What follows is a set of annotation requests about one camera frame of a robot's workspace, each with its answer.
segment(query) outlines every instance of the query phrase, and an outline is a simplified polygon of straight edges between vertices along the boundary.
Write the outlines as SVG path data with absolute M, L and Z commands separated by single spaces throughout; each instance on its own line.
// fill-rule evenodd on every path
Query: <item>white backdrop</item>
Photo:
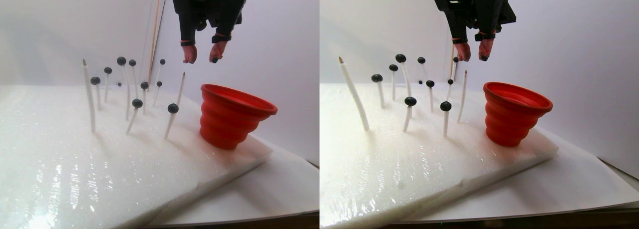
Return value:
M 90 76 L 123 81 L 116 58 L 148 72 L 157 0 L 0 0 L 0 84 L 82 85 Z
M 468 69 L 469 90 L 504 81 L 545 95 L 555 107 L 539 126 L 639 177 L 638 1 L 509 0 L 518 22 L 504 25 L 488 62 L 470 42 L 472 60 L 457 76 Z M 450 32 L 433 0 L 321 0 L 320 19 L 322 82 L 343 81 L 338 55 L 361 82 L 390 76 L 401 52 L 411 63 L 429 55 L 436 74 L 448 71 Z
M 224 58 L 208 62 L 215 33 L 208 26 L 196 33 L 196 63 L 184 64 L 178 15 L 173 1 L 166 0 L 151 81 L 158 60 L 165 58 L 160 74 L 164 90 L 177 92 L 186 72 L 184 95 L 198 103 L 203 83 L 270 101 L 278 114 L 261 122 L 254 134 L 319 164 L 318 4 L 318 0 L 247 0 L 242 24 L 235 26 Z

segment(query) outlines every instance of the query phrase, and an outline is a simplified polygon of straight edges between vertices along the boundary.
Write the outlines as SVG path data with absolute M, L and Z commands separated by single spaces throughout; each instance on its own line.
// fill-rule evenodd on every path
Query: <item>white foam board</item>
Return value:
M 157 217 L 147 227 L 192 227 L 265 220 L 320 209 L 320 171 L 303 158 L 257 138 L 273 149 L 267 162 L 192 205 Z
M 320 226 L 374 228 L 417 210 L 442 204 L 552 158 L 557 145 L 532 129 L 514 148 L 491 142 L 484 130 L 484 95 L 467 94 L 457 123 L 461 92 L 450 96 L 448 137 L 443 111 L 448 85 L 437 83 L 431 113 L 425 85 L 412 85 L 417 105 L 406 133 L 406 88 L 379 105 L 377 86 L 356 85 L 370 124 L 364 131 L 345 84 L 320 84 Z
M 590 153 L 544 129 L 559 155 L 478 190 L 435 213 L 416 213 L 402 223 L 460 222 L 571 213 L 639 201 L 639 192 Z
M 272 152 L 250 136 L 234 151 L 206 143 L 198 133 L 200 106 L 185 97 L 164 140 L 166 107 L 176 95 L 161 91 L 127 135 L 120 89 L 96 111 L 92 134 L 84 87 L 0 87 L 0 227 L 140 227 Z

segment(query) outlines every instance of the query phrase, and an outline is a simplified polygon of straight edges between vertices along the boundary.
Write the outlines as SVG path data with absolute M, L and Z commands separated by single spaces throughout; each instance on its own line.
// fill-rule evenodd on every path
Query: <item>red silicone cup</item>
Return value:
M 218 85 L 201 87 L 200 135 L 215 147 L 232 150 L 278 108 L 251 94 Z
M 544 114 L 553 109 L 546 97 L 507 83 L 484 84 L 486 135 L 504 147 L 516 147 Z

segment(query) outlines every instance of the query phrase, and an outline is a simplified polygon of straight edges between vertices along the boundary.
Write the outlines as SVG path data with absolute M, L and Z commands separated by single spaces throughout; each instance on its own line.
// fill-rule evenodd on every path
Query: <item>black strap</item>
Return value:
M 461 44 L 462 42 L 468 42 L 467 38 L 463 38 L 463 39 L 454 39 L 452 40 L 453 44 Z
M 211 42 L 213 44 L 217 44 L 217 42 L 230 41 L 230 40 L 231 40 L 231 36 L 213 35 Z
M 195 40 L 190 40 L 190 41 L 186 41 L 186 42 L 180 42 L 180 46 L 191 46 L 191 45 L 196 45 L 196 41 Z
M 478 33 L 475 35 L 475 41 L 481 41 L 483 39 L 495 39 L 495 34 L 494 33 L 489 33 L 489 34 Z

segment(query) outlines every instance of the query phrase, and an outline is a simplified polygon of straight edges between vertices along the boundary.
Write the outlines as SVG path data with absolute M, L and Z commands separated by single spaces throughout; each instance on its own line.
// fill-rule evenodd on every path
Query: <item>black ball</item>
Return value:
M 417 104 L 417 99 L 414 97 L 406 97 L 406 99 L 404 99 L 404 103 L 408 106 L 415 106 L 415 104 Z
M 406 62 L 406 56 L 398 53 L 397 55 L 395 55 L 395 60 L 397 60 L 398 63 L 404 63 Z
M 92 84 L 92 85 L 98 85 L 98 84 L 100 84 L 100 78 L 98 78 L 98 77 L 93 77 L 93 78 L 91 78 L 91 84 Z
M 126 58 L 124 58 L 123 56 L 119 56 L 118 57 L 118 65 L 122 66 L 126 64 Z
M 142 100 L 140 99 L 133 99 L 133 103 L 131 104 L 133 104 L 135 108 L 142 108 Z
M 450 111 L 450 108 L 452 108 L 452 105 L 450 105 L 448 101 L 443 101 L 443 103 L 440 104 L 440 108 L 443 111 Z
M 372 79 L 372 81 L 375 83 L 381 82 L 382 80 L 384 80 L 384 78 L 382 78 L 381 75 L 379 74 L 373 74 L 372 77 L 370 77 L 370 79 Z
M 180 110 L 180 107 L 178 107 L 178 104 L 169 104 L 169 113 L 177 113 L 178 110 Z

